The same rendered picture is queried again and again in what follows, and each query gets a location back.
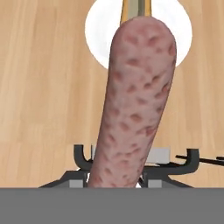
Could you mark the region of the white round plate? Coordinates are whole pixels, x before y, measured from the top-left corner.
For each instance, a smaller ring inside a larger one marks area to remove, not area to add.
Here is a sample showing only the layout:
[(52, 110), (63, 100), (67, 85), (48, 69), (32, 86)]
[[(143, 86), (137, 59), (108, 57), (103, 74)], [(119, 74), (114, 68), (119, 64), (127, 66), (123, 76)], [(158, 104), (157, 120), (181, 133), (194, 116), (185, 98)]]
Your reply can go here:
[[(179, 0), (151, 0), (152, 16), (170, 29), (176, 40), (178, 66), (188, 54), (192, 40), (192, 23)], [(95, 0), (85, 22), (85, 37), (89, 51), (106, 69), (112, 38), (122, 18), (123, 0)]]

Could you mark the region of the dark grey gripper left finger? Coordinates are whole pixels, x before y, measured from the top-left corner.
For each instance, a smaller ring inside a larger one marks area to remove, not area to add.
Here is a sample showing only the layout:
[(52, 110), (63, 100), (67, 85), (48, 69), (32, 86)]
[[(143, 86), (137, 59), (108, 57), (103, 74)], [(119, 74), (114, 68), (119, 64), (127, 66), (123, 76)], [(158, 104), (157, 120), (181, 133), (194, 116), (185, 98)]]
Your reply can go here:
[(90, 173), (93, 159), (86, 160), (84, 156), (84, 146), (75, 144), (73, 146), (73, 159), (78, 170), (66, 171), (60, 179), (42, 185), (41, 188), (67, 187), (67, 188), (84, 188), (88, 183), (88, 174)]

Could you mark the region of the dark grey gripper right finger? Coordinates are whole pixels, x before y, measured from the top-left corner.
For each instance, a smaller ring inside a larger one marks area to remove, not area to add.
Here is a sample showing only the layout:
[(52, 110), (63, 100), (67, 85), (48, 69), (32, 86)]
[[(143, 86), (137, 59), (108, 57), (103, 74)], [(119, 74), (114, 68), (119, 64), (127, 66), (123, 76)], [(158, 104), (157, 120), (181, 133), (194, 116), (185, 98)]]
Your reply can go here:
[(186, 152), (186, 161), (183, 164), (146, 165), (143, 168), (142, 176), (139, 178), (139, 185), (142, 188), (190, 188), (189, 185), (170, 178), (170, 175), (184, 175), (197, 171), (200, 164), (199, 150), (187, 149)]

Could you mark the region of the pink speckled sausage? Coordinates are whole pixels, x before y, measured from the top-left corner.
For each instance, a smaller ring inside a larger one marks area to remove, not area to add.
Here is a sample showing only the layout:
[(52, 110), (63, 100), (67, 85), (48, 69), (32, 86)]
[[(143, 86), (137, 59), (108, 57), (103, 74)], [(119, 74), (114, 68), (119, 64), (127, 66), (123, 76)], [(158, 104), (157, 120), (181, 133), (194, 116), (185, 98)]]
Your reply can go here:
[(137, 184), (165, 109), (176, 58), (171, 31), (154, 17), (134, 17), (116, 31), (89, 187)]

